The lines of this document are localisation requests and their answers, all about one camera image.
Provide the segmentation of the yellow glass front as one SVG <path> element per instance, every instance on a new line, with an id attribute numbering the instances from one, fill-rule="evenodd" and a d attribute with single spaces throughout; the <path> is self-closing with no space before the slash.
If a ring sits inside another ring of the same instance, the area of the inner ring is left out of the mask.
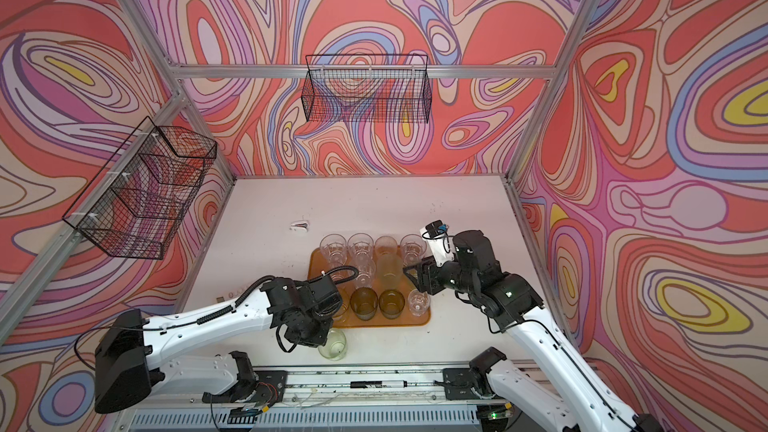
<path id="1" fill-rule="evenodd" d="M 345 314 L 347 313 L 350 305 L 350 298 L 349 294 L 346 290 L 341 290 L 339 292 L 341 296 L 341 305 L 339 309 L 336 311 L 336 313 L 333 315 L 333 319 L 337 322 L 341 322 L 345 319 Z"/>

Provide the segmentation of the frosted pale green tumbler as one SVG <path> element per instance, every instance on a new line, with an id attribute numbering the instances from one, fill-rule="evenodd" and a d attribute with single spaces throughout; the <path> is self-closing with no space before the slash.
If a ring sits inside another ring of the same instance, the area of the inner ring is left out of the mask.
<path id="1" fill-rule="evenodd" d="M 377 261 L 377 274 L 381 287 L 384 290 L 398 289 L 403 276 L 403 263 L 396 253 L 381 255 Z"/>

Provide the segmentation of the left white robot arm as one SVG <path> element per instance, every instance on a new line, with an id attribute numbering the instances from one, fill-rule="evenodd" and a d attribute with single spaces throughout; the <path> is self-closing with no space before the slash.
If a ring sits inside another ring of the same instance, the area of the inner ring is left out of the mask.
<path id="1" fill-rule="evenodd" d="M 247 400 L 259 383 L 247 353 L 195 357 L 193 351 L 264 330 L 274 330 L 285 353 L 321 347 L 343 303 L 338 285 L 329 274 L 306 281 L 264 276 L 235 299 L 190 312 L 120 314 L 95 350 L 96 412 L 116 413 L 152 395 L 196 391 L 209 404 Z"/>

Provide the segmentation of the frosted pink tumbler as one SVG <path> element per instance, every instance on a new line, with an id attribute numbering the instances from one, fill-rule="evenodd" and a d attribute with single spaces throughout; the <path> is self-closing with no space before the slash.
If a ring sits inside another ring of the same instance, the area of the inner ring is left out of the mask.
<path id="1" fill-rule="evenodd" d="M 374 242 L 374 256 L 379 258 L 388 254 L 396 255 L 398 247 L 399 243 L 394 237 L 388 235 L 380 236 Z"/>

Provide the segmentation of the light green glass front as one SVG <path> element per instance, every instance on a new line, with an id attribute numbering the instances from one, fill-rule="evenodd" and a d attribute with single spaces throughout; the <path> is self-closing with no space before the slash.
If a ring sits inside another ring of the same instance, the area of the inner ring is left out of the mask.
<path id="1" fill-rule="evenodd" d="M 318 352 L 327 360 L 341 360 L 347 352 L 347 338 L 344 332 L 337 328 L 331 328 L 325 344 L 318 348 Z"/>

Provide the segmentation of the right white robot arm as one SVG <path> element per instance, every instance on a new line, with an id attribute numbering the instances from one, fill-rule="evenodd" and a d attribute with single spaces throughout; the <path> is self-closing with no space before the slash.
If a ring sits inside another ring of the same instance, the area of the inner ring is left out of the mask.
<path id="1" fill-rule="evenodd" d="M 530 283 L 502 269 L 482 231 L 452 235 L 435 221 L 420 235 L 431 254 L 403 269 L 416 289 L 428 295 L 453 291 L 483 313 L 491 333 L 511 337 L 530 354 L 551 385 L 541 386 L 490 347 L 469 363 L 479 396 L 507 400 L 546 431 L 661 430 L 655 417 L 635 411 L 600 379 Z"/>

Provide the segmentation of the clear stemmed glass front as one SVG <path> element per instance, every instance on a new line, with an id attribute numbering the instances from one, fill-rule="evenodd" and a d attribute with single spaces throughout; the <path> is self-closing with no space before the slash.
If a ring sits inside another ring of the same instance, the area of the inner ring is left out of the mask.
<path id="1" fill-rule="evenodd" d="M 347 239 L 341 234 L 328 234 L 320 242 L 319 250 L 329 268 L 345 265 L 347 262 Z"/>

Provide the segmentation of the orange rectangular tray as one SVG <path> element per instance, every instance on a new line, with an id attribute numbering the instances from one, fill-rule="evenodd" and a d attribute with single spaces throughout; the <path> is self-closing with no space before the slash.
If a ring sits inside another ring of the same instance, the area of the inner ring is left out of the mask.
<path id="1" fill-rule="evenodd" d="M 321 275 L 322 272 L 326 272 L 329 269 L 325 258 L 322 256 L 319 248 L 315 248 L 310 255 L 309 266 L 307 272 L 307 278 L 313 279 Z M 348 282 L 339 287 L 340 290 L 346 290 L 349 294 L 349 298 L 355 290 L 355 284 Z M 393 328 L 393 327 L 421 327 L 428 324 L 431 320 L 431 308 L 422 317 L 414 317 L 411 315 L 408 307 L 408 301 L 405 300 L 405 308 L 401 316 L 395 320 L 386 319 L 379 310 L 376 315 L 369 321 L 359 320 L 352 310 L 349 308 L 345 314 L 345 319 L 341 322 L 334 320 L 334 326 L 341 329 L 353 329 L 353 328 Z"/>

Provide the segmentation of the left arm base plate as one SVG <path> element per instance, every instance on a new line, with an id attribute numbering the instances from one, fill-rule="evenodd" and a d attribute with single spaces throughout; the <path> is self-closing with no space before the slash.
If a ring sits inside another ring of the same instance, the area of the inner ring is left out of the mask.
<path id="1" fill-rule="evenodd" d="M 205 404 L 234 404 L 253 402 L 275 405 L 283 400 L 288 372 L 286 370 L 256 370 L 251 379 L 238 379 L 225 392 L 212 394 L 204 392 Z"/>

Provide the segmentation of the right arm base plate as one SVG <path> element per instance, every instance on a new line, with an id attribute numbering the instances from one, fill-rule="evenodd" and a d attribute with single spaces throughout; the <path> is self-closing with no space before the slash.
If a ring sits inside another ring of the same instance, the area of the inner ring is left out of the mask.
<path id="1" fill-rule="evenodd" d="M 492 391 L 484 374 L 469 367 L 444 368 L 439 381 L 448 400 L 491 400 Z"/>

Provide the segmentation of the dark olive glass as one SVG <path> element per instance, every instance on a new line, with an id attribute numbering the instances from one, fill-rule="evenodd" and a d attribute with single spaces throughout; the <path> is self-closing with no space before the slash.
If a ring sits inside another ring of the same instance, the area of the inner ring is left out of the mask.
<path id="1" fill-rule="evenodd" d="M 350 309 L 359 320 L 371 320 L 378 310 L 376 291 L 370 287 L 356 289 L 350 297 Z"/>

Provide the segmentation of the small white stapler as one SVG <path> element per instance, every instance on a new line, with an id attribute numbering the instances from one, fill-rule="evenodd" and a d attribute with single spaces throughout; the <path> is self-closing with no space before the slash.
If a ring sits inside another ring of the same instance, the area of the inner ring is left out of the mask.
<path id="1" fill-rule="evenodd" d="M 296 232 L 306 233 L 309 231 L 310 223 L 308 221 L 295 221 L 290 224 L 289 228 Z"/>

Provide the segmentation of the black pen on rail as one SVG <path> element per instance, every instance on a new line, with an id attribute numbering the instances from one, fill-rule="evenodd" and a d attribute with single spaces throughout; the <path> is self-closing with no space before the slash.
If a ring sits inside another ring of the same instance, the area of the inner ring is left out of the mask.
<path id="1" fill-rule="evenodd" d="M 408 382 L 404 380 L 360 380 L 352 381 L 349 387 L 351 389 L 404 389 L 408 387 Z"/>

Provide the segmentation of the clear ribbed glass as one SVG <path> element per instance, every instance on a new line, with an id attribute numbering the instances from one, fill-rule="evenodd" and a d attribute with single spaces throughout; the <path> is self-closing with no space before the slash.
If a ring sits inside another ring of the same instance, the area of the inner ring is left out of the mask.
<path id="1" fill-rule="evenodd" d="M 404 236 L 399 246 L 403 264 L 406 266 L 419 263 L 427 249 L 424 239 L 419 234 Z"/>

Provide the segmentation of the small clear glass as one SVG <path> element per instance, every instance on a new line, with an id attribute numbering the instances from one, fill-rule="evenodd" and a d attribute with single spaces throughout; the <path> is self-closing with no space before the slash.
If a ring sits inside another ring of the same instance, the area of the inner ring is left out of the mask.
<path id="1" fill-rule="evenodd" d="M 431 299 L 426 292 L 411 290 L 407 297 L 409 311 L 414 317 L 424 316 L 430 309 Z"/>

